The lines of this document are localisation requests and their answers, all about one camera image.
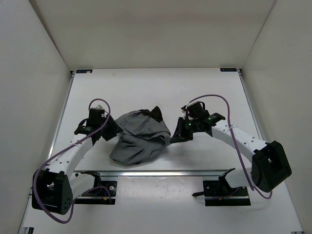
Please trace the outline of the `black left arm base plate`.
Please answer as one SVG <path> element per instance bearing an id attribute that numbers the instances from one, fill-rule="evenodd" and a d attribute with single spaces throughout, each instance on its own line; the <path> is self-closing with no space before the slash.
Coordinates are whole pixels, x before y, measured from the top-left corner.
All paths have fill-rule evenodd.
<path id="1" fill-rule="evenodd" d="M 117 181 L 102 180 L 99 172 L 73 173 L 70 187 L 75 204 L 115 205 Z"/>

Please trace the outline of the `grey pleated skirt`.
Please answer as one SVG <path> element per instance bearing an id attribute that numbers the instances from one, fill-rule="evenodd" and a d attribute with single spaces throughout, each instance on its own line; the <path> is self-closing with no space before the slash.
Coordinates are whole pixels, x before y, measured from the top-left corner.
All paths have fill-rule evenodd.
<path id="1" fill-rule="evenodd" d="M 122 132 L 109 157 L 119 164 L 130 166 L 151 161 L 170 145 L 171 132 L 158 106 L 123 114 L 116 123 Z"/>

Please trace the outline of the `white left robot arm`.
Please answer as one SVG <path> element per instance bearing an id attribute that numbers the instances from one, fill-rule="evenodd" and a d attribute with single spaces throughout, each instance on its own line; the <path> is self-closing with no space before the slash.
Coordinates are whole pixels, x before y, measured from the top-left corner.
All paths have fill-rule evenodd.
<path id="1" fill-rule="evenodd" d="M 109 141 L 121 131 L 106 113 L 81 121 L 70 141 L 70 149 L 34 173 L 32 208 L 50 215 L 64 215 L 72 211 L 79 196 L 104 194 L 110 197 L 108 189 L 102 186 L 99 172 L 85 170 L 77 173 L 75 169 L 100 138 Z"/>

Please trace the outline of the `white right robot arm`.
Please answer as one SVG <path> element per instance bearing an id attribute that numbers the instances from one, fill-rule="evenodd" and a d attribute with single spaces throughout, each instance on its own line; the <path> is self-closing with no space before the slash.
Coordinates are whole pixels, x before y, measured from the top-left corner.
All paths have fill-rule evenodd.
<path id="1" fill-rule="evenodd" d="M 207 133 L 238 149 L 250 163 L 250 168 L 229 169 L 219 177 L 218 188 L 224 195 L 230 195 L 237 187 L 248 186 L 265 193 L 287 179 L 291 168 L 283 146 L 273 141 L 268 143 L 231 126 L 224 116 L 214 113 L 210 116 L 179 117 L 170 143 L 193 140 L 194 133 Z"/>

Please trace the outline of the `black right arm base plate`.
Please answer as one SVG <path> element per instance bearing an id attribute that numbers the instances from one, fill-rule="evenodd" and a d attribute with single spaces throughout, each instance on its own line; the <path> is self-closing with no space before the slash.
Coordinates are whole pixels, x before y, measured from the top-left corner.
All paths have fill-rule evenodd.
<path id="1" fill-rule="evenodd" d="M 205 206 L 251 206 L 247 188 L 231 188 L 226 181 L 226 175 L 233 170 L 227 170 L 217 180 L 205 179 L 203 191 L 195 192 L 192 196 L 204 196 Z"/>

